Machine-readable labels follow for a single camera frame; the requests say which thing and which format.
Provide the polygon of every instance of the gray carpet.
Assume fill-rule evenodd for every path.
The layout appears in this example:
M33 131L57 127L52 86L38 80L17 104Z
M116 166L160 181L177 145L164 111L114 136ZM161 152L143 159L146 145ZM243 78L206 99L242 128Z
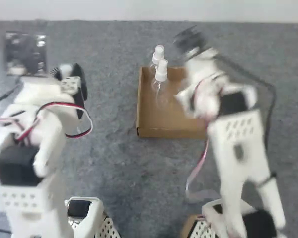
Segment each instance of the gray carpet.
M190 22L0 22L0 94L13 85L2 70L5 30L49 35L50 66L78 62L89 87L87 108L95 130L68 140L60 158L67 196L97 196L104 201L124 238L177 237L186 218L202 203L184 199L186 177L202 150L191 139L141 139L135 132L138 69L156 44L165 45L171 66L181 65L173 36ZM278 172L287 219L286 234L298 238L298 25L194 23L223 54L276 85L268 156ZM259 87L263 111L270 96ZM0 104L0 113L12 98ZM211 153L199 180L219 193ZM243 198L261 202L251 185ZM0 214L0 228L8 228Z

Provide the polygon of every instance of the brown cardboard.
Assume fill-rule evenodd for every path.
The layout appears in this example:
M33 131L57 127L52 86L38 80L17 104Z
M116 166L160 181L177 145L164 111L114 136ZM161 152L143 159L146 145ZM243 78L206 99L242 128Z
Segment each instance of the brown cardboard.
M186 118L180 104L173 96L177 94L180 81L184 76L184 68L168 68L170 102L166 110L161 110L154 101L149 68L140 68L136 121L139 137L204 138L202 121Z

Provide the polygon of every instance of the bottle cap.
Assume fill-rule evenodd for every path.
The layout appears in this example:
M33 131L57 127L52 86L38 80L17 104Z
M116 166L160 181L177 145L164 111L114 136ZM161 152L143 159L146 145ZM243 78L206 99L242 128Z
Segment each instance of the bottle cap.
M159 61L164 57L164 47L163 45L157 45L152 56L152 62L154 64L159 64Z
M155 79L159 82L167 80L168 76L168 61L166 59L160 60L158 68L155 72Z

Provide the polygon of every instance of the cable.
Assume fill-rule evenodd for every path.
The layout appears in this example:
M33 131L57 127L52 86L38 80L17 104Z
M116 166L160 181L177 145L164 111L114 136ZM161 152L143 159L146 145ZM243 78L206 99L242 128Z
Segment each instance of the cable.
M33 128L37 125L37 123L39 122L39 118L38 118L38 114L40 113L41 110L43 109L46 109L48 107L53 107L53 106L60 106L60 107L69 107L69 108L75 108L75 109L78 109L78 110L82 110L89 122L90 122L90 128L82 133L79 133L79 134L76 134L76 135L68 135L68 134L65 134L65 136L67 138L79 138L79 137L82 137L82 136L85 136L85 135L88 135L92 132L93 130L93 121L88 113L88 111L84 108L84 107L81 107L81 106L78 106L74 103L66 103L66 102L49 102L49 103L46 103L46 104L43 104L37 111L36 111L36 114L35 114L35 119L34 119L34 122L33 124L28 127L21 135L19 135L17 137L17 140L21 141L23 138L25 138L32 130Z
M24 127L19 123L18 119L14 119L14 118L0 118L0 123L5 123L4 126L8 126L6 123L10 123L10 124L15 124L18 128L20 128L21 132L20 134L22 134L24 132ZM29 136L25 136L27 138L28 141L28 145L31 145L31 141Z
M185 187L185 194L186 197L191 200L191 201L199 201L201 200L201 196L200 196L200 192L191 192L190 191L190 185L193 182L193 180L195 179L195 177L198 175L199 171L201 170L203 163L205 161L205 157L208 151L208 147L209 147L209 139L206 138L205 144L204 144L204 150L200 156L200 159L197 163L197 165L195 166L195 168L192 170L192 172L190 173L190 175L187 178L187 183L186 183L186 187Z
M3 95L0 96L0 102L3 99L6 99L8 96L10 96L21 85L20 78L21 78L21 76L17 77L17 79L15 80L15 86L11 90L7 91L5 94L3 94Z
M271 117L272 117L272 113L273 113L273 109L274 109L274 106L275 106L275 103L276 103L276 97L277 97L275 86L273 84L267 83L266 81L264 81L263 79L261 79L260 77L258 77L256 75L254 75L250 71L246 70L245 68L243 68L239 64L231 61L226 56L217 54L214 57L216 59L224 62L226 65L228 65L229 67L234 69L236 72L239 72L240 74L243 74L245 77L248 77L249 79L251 79L251 80L253 80L257 83L260 83L260 84L264 85L271 92L272 100L271 100L271 104L269 106L268 114L267 114L267 118L266 118L266 128L265 128L265 137L264 137L265 148L267 149L268 148L268 139L269 139L270 126L271 126Z
M4 229L0 229L0 233L6 233L6 234L9 234L9 235L11 235L11 234L12 234L12 232L11 232L11 231L4 230Z

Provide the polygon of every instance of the white wall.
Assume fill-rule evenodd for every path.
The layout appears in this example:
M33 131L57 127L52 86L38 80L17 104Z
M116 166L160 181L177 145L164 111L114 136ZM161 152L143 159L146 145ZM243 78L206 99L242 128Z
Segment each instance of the white wall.
M298 0L0 0L0 20L298 22Z

